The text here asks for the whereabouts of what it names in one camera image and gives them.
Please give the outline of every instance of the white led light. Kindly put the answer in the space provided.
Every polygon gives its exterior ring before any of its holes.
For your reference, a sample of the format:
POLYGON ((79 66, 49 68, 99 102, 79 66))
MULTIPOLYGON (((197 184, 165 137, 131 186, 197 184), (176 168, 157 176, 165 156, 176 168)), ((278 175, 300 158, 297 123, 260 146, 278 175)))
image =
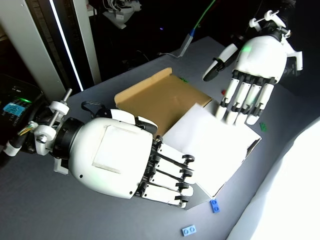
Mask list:
POLYGON ((56 10, 54 1, 53 0, 49 0, 49 2, 50 2, 50 5, 51 5, 51 8, 52 8, 52 11, 53 11, 53 15, 54 15, 55 21, 56 21, 56 23, 58 25, 58 28, 59 28, 59 31, 60 31, 60 34, 61 34, 64 46, 65 46, 65 50, 66 50, 66 52, 68 54, 68 57, 70 59, 70 62, 71 62, 71 65, 72 65, 72 68, 73 68, 73 71, 74 71, 74 74, 75 74, 75 77, 76 77, 76 80, 78 81, 80 90, 82 92, 84 90, 84 88, 82 87, 82 84, 81 84, 81 81, 80 81, 80 78, 79 78, 79 75, 78 75, 74 60, 72 59, 72 56, 71 56, 71 53, 70 53, 70 50, 69 50, 69 47, 68 47, 68 44, 67 44, 67 41, 66 41, 66 37, 65 37, 64 31, 62 30, 62 27, 61 27, 61 23, 60 23, 58 14, 57 14, 57 10, 56 10))

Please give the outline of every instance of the gray table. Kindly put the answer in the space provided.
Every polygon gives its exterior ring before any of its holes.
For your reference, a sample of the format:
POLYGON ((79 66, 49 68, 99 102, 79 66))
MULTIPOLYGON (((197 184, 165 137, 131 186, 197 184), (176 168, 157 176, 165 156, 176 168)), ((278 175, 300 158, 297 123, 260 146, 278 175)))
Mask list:
MULTIPOLYGON (((82 101, 97 101, 115 107, 114 95, 172 67, 173 73, 220 101, 231 79, 232 68, 211 82, 201 76, 223 46, 210 37, 193 43, 183 58, 162 56, 72 96, 69 116, 88 121, 82 101)), ((19 153, 0 173, 1 240, 176 240, 181 229, 195 225, 188 239, 223 240, 241 216, 270 167, 291 137, 294 106, 298 100, 280 85, 260 118, 267 125, 252 129, 262 141, 217 196, 220 211, 213 214, 209 203, 188 211, 159 202, 115 198, 91 191, 72 176, 53 172, 53 159, 19 153)))

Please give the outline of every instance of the dark blue lego brick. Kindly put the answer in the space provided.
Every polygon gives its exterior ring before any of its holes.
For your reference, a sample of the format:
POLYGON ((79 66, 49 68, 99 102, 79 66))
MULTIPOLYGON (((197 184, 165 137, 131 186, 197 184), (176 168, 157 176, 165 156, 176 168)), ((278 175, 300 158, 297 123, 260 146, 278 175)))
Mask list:
POLYGON ((220 212, 220 207, 219 207, 218 202, 217 202, 216 199, 212 199, 210 201, 210 204, 211 204, 213 213, 216 214, 216 213, 220 212))
POLYGON ((182 233, 183 233, 184 237, 188 236, 190 234, 194 234, 194 233, 197 232, 195 225, 191 225, 191 226, 185 227, 185 228, 183 228, 181 230, 182 230, 182 233))

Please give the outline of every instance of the light blue lego brick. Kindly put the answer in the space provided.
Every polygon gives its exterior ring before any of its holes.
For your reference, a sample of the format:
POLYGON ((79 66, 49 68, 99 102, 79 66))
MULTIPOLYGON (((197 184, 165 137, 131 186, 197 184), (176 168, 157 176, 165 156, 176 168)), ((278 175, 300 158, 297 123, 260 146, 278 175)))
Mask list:
POLYGON ((216 199, 212 199, 210 201, 210 204, 211 204, 213 213, 216 214, 216 213, 220 212, 220 207, 219 207, 218 202, 217 202, 216 199))
POLYGON ((184 237, 197 232, 195 225, 187 226, 181 230, 184 237))

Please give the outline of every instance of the digital display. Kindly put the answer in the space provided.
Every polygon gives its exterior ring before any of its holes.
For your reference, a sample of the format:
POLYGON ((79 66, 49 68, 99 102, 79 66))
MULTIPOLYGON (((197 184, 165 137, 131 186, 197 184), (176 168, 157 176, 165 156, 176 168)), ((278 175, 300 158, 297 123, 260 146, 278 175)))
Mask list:
POLYGON ((20 116, 25 109, 26 109, 25 107, 20 106, 20 105, 17 105, 17 104, 14 104, 14 103, 12 103, 12 102, 8 103, 8 104, 3 108, 3 110, 4 110, 5 112, 8 112, 8 113, 13 114, 13 115, 16 115, 16 116, 20 116))

